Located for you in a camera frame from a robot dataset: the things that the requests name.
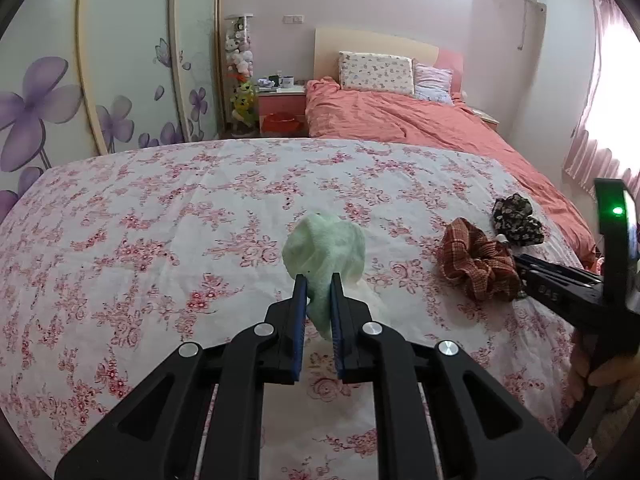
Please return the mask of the pale green cloth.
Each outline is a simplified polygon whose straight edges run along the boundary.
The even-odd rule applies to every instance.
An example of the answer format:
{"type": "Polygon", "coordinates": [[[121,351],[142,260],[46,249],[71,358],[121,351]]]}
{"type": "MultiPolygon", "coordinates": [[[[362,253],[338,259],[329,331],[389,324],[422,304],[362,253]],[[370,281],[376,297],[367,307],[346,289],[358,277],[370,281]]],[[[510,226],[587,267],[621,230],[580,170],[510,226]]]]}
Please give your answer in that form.
{"type": "Polygon", "coordinates": [[[291,278],[307,280],[307,316],[320,336],[331,338],[330,286],[334,273],[346,283],[363,274],[366,238],[360,226],[332,214],[314,212],[300,220],[286,239],[282,260],[291,278]]]}

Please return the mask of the red plaid scrunchie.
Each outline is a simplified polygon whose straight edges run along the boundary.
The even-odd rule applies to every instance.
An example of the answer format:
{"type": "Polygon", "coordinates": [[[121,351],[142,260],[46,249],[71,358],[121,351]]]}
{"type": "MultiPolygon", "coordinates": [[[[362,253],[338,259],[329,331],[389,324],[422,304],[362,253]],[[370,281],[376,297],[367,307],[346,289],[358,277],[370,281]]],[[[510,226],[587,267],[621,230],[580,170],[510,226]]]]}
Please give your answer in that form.
{"type": "Polygon", "coordinates": [[[450,285],[478,304],[493,299],[511,301],[521,289],[510,250],[465,218],[454,219],[446,227],[438,265],[450,285]]]}

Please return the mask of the black white patterned scrunchie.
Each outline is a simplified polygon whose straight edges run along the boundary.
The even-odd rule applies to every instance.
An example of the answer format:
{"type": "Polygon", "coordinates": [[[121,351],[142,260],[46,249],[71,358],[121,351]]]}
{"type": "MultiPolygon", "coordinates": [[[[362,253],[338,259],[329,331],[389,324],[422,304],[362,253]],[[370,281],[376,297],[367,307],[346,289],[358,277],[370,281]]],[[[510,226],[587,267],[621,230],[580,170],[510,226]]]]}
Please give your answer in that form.
{"type": "Polygon", "coordinates": [[[544,242],[544,226],[533,216],[530,201],[518,193],[497,198],[491,211],[492,227],[516,247],[544,242]]]}

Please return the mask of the pink window curtain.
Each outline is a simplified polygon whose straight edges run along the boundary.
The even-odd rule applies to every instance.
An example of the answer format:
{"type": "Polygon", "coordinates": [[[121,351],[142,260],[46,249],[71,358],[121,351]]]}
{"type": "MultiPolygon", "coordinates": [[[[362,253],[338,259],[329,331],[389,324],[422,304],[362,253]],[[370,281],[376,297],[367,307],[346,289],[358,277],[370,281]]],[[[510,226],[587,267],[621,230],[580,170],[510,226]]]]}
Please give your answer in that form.
{"type": "Polygon", "coordinates": [[[638,197],[639,39],[614,0],[591,1],[592,71],[563,170],[589,193],[597,178],[615,178],[638,197]]]}

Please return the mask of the pink floral tablecloth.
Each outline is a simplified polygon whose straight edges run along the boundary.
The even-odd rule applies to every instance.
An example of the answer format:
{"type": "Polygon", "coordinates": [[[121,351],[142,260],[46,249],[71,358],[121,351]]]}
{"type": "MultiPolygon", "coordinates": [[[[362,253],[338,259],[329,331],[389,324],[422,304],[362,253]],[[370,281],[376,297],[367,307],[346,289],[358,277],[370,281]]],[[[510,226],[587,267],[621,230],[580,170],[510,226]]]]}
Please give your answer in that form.
{"type": "Polygon", "coordinates": [[[44,471],[179,344],[222,344],[293,289],[281,252],[323,211],[366,239],[364,291],[408,340],[451,339],[550,430],[570,326],[473,304],[439,273],[446,225],[489,231],[522,192],[494,155],[335,140],[218,141],[24,168],[1,189],[1,408],[44,471]]]}

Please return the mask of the pink right nightstand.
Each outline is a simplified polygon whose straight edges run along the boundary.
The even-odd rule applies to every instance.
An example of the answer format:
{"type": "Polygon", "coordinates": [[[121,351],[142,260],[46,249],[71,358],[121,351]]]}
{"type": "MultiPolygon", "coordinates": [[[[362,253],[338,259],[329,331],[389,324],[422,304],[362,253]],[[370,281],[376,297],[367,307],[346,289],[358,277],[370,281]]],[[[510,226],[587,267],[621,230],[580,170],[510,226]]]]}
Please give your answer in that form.
{"type": "Polygon", "coordinates": [[[475,117],[480,118],[480,120],[484,122],[485,125],[488,125],[489,128],[491,128],[494,131],[498,131],[499,122],[496,118],[493,118],[492,116],[484,112],[484,110],[479,110],[478,108],[475,108],[475,107],[469,107],[469,111],[475,117]]]}

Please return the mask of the pink nightstand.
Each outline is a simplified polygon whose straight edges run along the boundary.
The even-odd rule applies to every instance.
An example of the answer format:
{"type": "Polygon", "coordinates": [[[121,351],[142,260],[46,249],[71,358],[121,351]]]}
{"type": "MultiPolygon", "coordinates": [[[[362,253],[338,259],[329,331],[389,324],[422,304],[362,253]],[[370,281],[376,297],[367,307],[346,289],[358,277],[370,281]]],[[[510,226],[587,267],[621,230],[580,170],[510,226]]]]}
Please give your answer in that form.
{"type": "Polygon", "coordinates": [[[306,136],[306,105],[306,89],[301,84],[259,92],[257,110],[260,135],[272,138],[306,136]]]}
{"type": "Polygon", "coordinates": [[[479,110],[478,108],[475,108],[475,107],[469,107],[469,111],[475,117],[480,118],[480,120],[484,122],[485,125],[488,125],[489,128],[491,128],[494,131],[498,131],[499,122],[496,118],[493,118],[492,116],[484,112],[484,110],[479,110]]]}

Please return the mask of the pink striped pillow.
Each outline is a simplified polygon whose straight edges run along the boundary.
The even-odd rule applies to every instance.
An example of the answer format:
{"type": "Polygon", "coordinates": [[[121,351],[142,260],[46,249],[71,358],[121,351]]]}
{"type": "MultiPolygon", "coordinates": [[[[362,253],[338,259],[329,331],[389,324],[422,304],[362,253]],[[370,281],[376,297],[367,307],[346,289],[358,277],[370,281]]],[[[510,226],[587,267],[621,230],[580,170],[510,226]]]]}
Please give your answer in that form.
{"type": "Polygon", "coordinates": [[[437,68],[415,62],[413,64],[414,94],[422,101],[453,106],[451,85],[454,73],[448,68],[437,68]]]}

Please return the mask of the salmon pink bed duvet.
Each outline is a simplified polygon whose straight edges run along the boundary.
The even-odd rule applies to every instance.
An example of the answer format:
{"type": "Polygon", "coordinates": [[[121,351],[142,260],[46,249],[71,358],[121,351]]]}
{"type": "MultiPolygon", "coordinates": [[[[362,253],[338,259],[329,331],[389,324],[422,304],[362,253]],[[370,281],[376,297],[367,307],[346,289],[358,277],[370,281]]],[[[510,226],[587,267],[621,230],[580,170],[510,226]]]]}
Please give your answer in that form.
{"type": "Polygon", "coordinates": [[[446,105],[390,92],[344,90],[324,77],[306,84],[306,119],[313,138],[421,145],[493,158],[555,222],[583,266],[597,261],[596,240],[577,207],[457,93],[446,105]]]}

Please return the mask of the floral white pillow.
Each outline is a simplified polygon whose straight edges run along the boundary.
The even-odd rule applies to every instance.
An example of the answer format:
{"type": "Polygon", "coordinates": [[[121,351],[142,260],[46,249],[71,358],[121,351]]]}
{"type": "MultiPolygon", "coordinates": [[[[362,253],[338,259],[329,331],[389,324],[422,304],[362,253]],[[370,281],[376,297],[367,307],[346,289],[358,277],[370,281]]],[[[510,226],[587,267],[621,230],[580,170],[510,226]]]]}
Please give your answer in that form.
{"type": "Polygon", "coordinates": [[[413,64],[405,56],[338,52],[338,80],[343,89],[377,91],[412,96],[413,64]]]}

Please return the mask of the pink left nightstand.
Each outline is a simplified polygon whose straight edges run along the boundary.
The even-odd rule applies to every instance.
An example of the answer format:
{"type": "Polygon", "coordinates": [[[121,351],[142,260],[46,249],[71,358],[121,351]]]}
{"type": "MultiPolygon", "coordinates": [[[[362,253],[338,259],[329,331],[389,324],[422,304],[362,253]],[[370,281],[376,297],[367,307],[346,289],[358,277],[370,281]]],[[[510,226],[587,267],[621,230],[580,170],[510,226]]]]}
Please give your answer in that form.
{"type": "Polygon", "coordinates": [[[272,138],[306,136],[306,105],[306,89],[301,84],[259,92],[257,110],[260,135],[272,138]]]}

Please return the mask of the white mug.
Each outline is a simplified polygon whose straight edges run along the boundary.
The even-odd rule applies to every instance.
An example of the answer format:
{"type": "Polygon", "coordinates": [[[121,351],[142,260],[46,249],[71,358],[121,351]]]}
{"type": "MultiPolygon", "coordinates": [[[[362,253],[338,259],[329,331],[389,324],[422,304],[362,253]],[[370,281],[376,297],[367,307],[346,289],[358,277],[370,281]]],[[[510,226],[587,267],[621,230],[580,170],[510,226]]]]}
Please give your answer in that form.
{"type": "Polygon", "coordinates": [[[283,76],[281,78],[282,88],[292,88],[295,84],[295,78],[293,76],[283,76]]]}

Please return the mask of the floral sliding wardrobe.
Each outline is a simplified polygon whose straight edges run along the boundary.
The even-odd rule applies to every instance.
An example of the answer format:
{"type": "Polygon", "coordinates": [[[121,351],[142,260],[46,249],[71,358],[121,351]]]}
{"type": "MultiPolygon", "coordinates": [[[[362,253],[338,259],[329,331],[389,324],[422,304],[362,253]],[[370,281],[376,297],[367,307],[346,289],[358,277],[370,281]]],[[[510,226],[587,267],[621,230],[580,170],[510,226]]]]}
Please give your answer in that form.
{"type": "Polygon", "coordinates": [[[220,135],[218,0],[1,0],[1,208],[45,171],[220,135]]]}

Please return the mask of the cream wooden headboard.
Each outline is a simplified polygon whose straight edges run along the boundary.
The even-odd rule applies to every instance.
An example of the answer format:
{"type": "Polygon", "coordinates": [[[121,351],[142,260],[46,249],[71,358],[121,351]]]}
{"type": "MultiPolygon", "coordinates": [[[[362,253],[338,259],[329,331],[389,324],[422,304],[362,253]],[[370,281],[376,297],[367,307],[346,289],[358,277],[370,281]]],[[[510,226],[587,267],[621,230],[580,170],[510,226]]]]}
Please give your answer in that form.
{"type": "Polygon", "coordinates": [[[338,52],[352,51],[405,56],[434,66],[439,59],[439,47],[422,42],[344,28],[317,28],[314,33],[314,79],[331,77],[338,80],[338,52]]]}

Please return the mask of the plush toy display tube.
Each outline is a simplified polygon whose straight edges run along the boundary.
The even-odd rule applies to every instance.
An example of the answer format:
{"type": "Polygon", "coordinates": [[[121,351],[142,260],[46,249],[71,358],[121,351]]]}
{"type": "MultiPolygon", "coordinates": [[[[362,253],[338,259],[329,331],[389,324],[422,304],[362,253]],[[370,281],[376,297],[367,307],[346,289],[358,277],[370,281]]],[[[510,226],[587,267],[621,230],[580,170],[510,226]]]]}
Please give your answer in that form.
{"type": "Polygon", "coordinates": [[[254,53],[250,38],[252,14],[226,18],[224,62],[226,63],[229,125],[232,138],[247,138],[257,132],[256,89],[254,85],[254,53]]]}

